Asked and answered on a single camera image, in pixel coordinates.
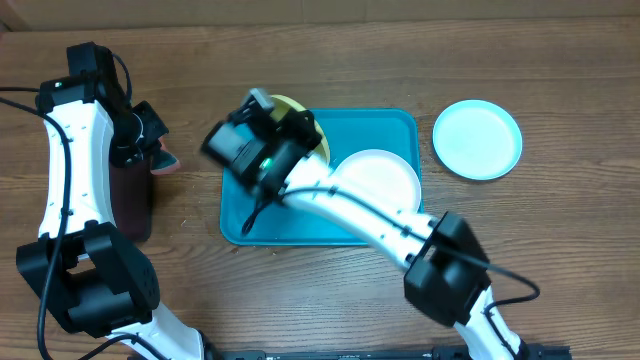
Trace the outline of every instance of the wood grain surface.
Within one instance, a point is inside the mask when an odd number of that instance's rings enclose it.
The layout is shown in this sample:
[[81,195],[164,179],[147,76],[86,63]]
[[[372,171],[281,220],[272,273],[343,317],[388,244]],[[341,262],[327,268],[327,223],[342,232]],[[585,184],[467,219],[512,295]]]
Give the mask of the wood grain surface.
[[[531,277],[539,300],[502,310],[527,342],[576,359],[640,353],[640,19],[446,21],[331,26],[5,33],[0,84],[65,76],[65,47],[95,41],[125,59],[134,101],[171,130],[182,170],[157,179],[153,262],[163,301],[222,350],[418,349],[459,344],[403,298],[402,274],[369,248],[237,248],[220,234],[221,171],[198,154],[250,87],[307,107],[399,107],[418,122],[434,214],[472,224],[495,264]],[[33,103],[32,96],[12,98]],[[494,101],[524,136],[513,172],[487,183],[435,159],[431,129],[453,102]],[[36,359],[38,299],[15,249],[36,240],[47,193],[41,121],[0,110],[0,358]],[[493,276],[498,298],[526,289]],[[49,318],[72,359],[99,341]],[[102,359],[122,359],[111,348]]]

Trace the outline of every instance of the black cable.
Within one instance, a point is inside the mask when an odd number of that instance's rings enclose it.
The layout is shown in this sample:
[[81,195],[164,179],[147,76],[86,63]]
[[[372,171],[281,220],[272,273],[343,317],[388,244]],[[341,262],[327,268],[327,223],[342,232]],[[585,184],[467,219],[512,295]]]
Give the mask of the black cable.
[[122,70],[124,70],[124,76],[126,76],[127,78],[127,94],[125,95],[125,97],[127,98],[127,103],[131,104],[131,99],[133,98],[133,85],[131,84],[129,70],[127,69],[127,66],[124,64],[124,61],[120,56],[115,53],[111,53],[111,55],[113,55],[113,58],[120,63],[120,66],[122,66]]
[[22,86],[0,86],[0,91],[24,91],[24,92],[39,92],[36,88],[27,88]]
[[92,359],[94,356],[96,356],[99,353],[103,352],[109,346],[111,346],[111,345],[113,345],[113,344],[115,344],[117,342],[120,342],[122,340],[131,340],[132,344],[139,343],[149,353],[151,353],[151,355],[153,355],[156,358],[158,358],[158,360],[168,360],[166,357],[164,357],[164,355],[160,354],[160,352],[158,350],[156,350],[153,346],[151,346],[151,344],[149,344],[146,340],[144,340],[140,336],[134,335],[134,334],[123,334],[123,335],[118,335],[118,336],[116,336],[114,338],[111,338],[111,339],[105,341],[102,345],[100,345],[97,348],[91,350],[89,353],[87,353],[87,355],[81,357],[78,360]]
[[[0,87],[0,91],[31,91],[31,90],[15,90],[17,88],[7,88]],[[13,102],[11,100],[7,100],[5,98],[0,97],[0,103],[14,107],[16,109],[20,109],[26,111],[30,114],[36,115],[47,121],[51,126],[56,129],[58,135],[60,136],[60,141],[62,142],[62,147],[64,149],[64,190],[62,194],[62,207],[60,209],[60,228],[58,229],[58,236],[55,240],[55,245],[53,247],[53,252],[51,253],[51,260],[49,266],[47,267],[47,274],[45,276],[44,286],[42,287],[42,294],[40,296],[40,308],[38,310],[38,325],[37,325],[37,340],[38,340],[38,350],[40,351],[40,355],[45,360],[53,360],[49,352],[47,351],[47,345],[45,343],[44,330],[45,330],[45,320],[47,316],[47,300],[49,299],[49,291],[51,288],[51,279],[53,278],[53,274],[56,271],[56,267],[58,264],[58,257],[60,255],[60,249],[62,248],[62,238],[64,237],[67,231],[67,223],[69,220],[70,209],[70,194],[71,194],[71,149],[69,148],[69,139],[67,138],[64,130],[55,120],[53,120],[47,114],[41,113],[36,109],[30,108],[28,106],[22,105],[20,103]],[[104,351],[109,346],[121,341],[121,340],[131,340],[132,343],[139,343],[142,345],[149,353],[158,358],[159,360],[167,360],[158,350],[156,350],[151,344],[146,342],[144,339],[140,338],[138,335],[133,334],[123,334],[116,336],[108,341],[104,342],[102,345],[98,346],[94,350],[90,351],[87,355],[80,358],[80,360],[91,359],[97,354]]]
[[[374,215],[380,217],[381,219],[383,219],[384,221],[390,223],[391,225],[399,228],[399,229],[403,229],[409,236],[414,237],[418,240],[421,240],[423,242],[427,242],[429,241],[429,239],[416,234],[415,232],[413,232],[411,230],[410,227],[404,225],[404,224],[400,224],[399,222],[397,222],[395,219],[389,217],[387,214],[383,213],[382,211],[380,211],[379,209],[375,208],[374,206],[370,205],[369,203],[367,203],[366,201],[360,199],[359,197],[345,192],[345,191],[341,191],[339,190],[337,187],[304,187],[304,188],[297,188],[297,189],[293,189],[290,191],[285,192],[284,194],[276,197],[275,200],[277,201],[282,201],[285,197],[289,196],[289,195],[293,195],[293,194],[297,194],[297,193],[318,193],[318,192],[326,192],[330,195],[339,195],[342,196],[356,204],[358,204],[359,206],[362,206],[363,208],[365,208],[367,211],[373,213]],[[264,210],[267,206],[269,206],[271,202],[263,202],[260,206],[258,206],[258,204],[256,203],[256,207],[253,211],[253,213],[251,213],[251,215],[249,216],[249,218],[247,219],[247,221],[245,222],[244,226],[242,227],[242,233],[244,235],[246,235],[246,233],[248,233],[251,230],[251,227],[253,226],[253,223],[255,222],[256,218],[258,217],[258,215],[260,214],[260,212],[262,212],[262,210]],[[516,298],[510,298],[510,299],[505,299],[505,300],[499,300],[499,301],[494,301],[492,303],[490,303],[489,305],[487,305],[484,310],[484,316],[487,318],[487,321],[489,322],[489,325],[491,325],[491,328],[493,329],[493,331],[496,333],[496,335],[498,336],[498,339],[500,340],[500,342],[502,343],[502,345],[507,349],[507,351],[509,351],[509,354],[511,356],[513,356],[513,358],[517,358],[516,355],[516,351],[511,347],[511,345],[506,341],[506,339],[502,336],[502,334],[500,333],[500,331],[498,330],[498,327],[496,326],[496,324],[493,322],[493,319],[491,318],[493,315],[491,314],[491,310],[495,307],[498,306],[502,306],[502,305],[509,305],[509,304],[517,304],[517,303],[523,303],[523,302],[527,302],[527,301],[532,301],[535,300],[536,298],[538,298],[538,296],[540,296],[540,288],[538,287],[538,285],[536,285],[536,283],[534,283],[533,281],[525,278],[522,275],[519,275],[517,273],[514,273],[510,270],[501,268],[499,266],[496,265],[492,265],[488,262],[482,261],[480,259],[477,259],[473,256],[469,256],[465,253],[462,253],[460,251],[457,251],[449,246],[446,246],[444,244],[441,243],[434,243],[433,246],[436,247],[436,249],[441,250],[444,253],[447,253],[451,256],[454,256],[462,261],[465,261],[469,264],[484,268],[486,270],[489,271],[493,271],[495,273],[498,273],[500,275],[506,276],[508,278],[511,278],[513,280],[516,280],[522,284],[527,285],[528,287],[530,287],[533,290],[533,293],[531,293],[530,295],[527,296],[521,296],[521,297],[516,297]]]
[[242,225],[243,236],[247,235],[251,231],[251,229],[253,228],[253,224],[256,222],[256,218],[258,218],[258,215],[260,215],[262,210],[271,205],[272,202],[272,200],[256,200],[256,205],[253,208],[253,212],[251,213],[251,215],[249,215],[247,220]]

